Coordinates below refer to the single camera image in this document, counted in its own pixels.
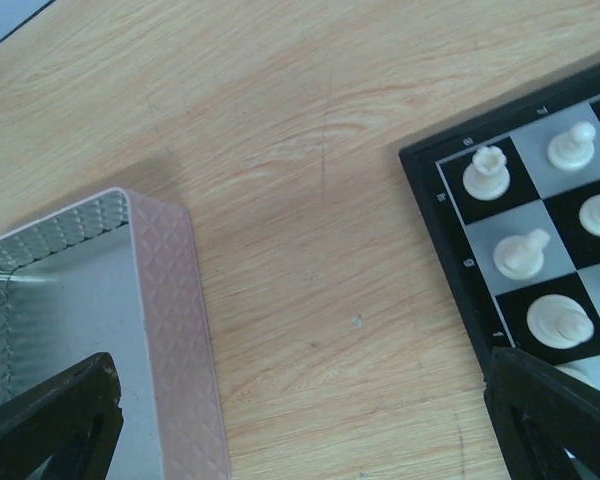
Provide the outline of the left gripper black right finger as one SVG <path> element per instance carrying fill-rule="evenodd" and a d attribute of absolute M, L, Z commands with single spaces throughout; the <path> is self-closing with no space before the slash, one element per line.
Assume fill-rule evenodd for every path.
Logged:
<path fill-rule="evenodd" d="M 600 391 L 517 348 L 492 351 L 484 401 L 512 479 L 600 479 Z"/>

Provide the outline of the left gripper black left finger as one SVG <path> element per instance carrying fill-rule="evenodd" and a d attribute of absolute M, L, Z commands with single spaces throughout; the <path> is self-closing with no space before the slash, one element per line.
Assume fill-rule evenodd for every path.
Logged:
<path fill-rule="evenodd" d="M 123 426 L 121 386 L 95 353 L 0 405 L 0 479 L 104 479 Z"/>

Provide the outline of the silver tin lid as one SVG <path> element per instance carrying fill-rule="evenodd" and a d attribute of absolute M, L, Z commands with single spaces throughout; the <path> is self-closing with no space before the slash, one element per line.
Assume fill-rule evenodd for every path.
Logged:
<path fill-rule="evenodd" d="M 0 237 L 0 405 L 106 352 L 124 423 L 112 479 L 227 479 L 191 220 L 111 188 Z"/>

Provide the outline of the black silver chess board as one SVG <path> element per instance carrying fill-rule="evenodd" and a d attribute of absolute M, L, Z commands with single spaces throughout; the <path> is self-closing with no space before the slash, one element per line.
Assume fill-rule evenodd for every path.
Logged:
<path fill-rule="evenodd" d="M 600 479 L 600 63 L 401 149 L 513 479 Z"/>

